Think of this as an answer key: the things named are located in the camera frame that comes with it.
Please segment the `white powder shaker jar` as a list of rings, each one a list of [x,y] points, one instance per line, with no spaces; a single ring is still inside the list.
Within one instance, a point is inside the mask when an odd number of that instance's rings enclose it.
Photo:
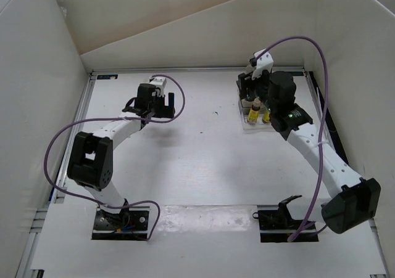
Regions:
[[[253,102],[254,101],[254,95],[247,95],[244,100],[246,102]]]

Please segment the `small yellow label bottle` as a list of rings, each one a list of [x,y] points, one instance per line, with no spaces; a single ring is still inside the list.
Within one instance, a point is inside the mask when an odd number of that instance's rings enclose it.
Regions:
[[[251,105],[249,114],[247,116],[248,123],[256,123],[257,122],[259,112],[260,112],[260,104],[261,104],[260,99],[256,97]]]

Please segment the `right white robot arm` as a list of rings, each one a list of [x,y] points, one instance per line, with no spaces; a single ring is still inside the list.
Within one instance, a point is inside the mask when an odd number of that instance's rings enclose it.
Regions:
[[[240,100],[250,108],[268,111],[268,123],[293,146],[317,173],[317,188],[325,186],[329,201],[321,205],[326,227],[342,234],[376,215],[381,186],[354,171],[323,141],[313,118],[296,103],[296,83],[292,73],[264,70],[259,77],[241,73],[236,82]]]

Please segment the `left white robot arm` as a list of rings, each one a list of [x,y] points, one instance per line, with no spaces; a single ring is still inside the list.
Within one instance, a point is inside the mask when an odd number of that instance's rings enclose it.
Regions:
[[[127,226],[130,217],[122,207],[128,202],[111,183],[113,152],[125,139],[141,131],[151,118],[175,116],[174,94],[165,95],[167,78],[152,77],[141,83],[137,96],[129,100],[119,120],[111,121],[92,133],[79,132],[74,138],[67,176],[84,187],[108,213],[116,229]]]

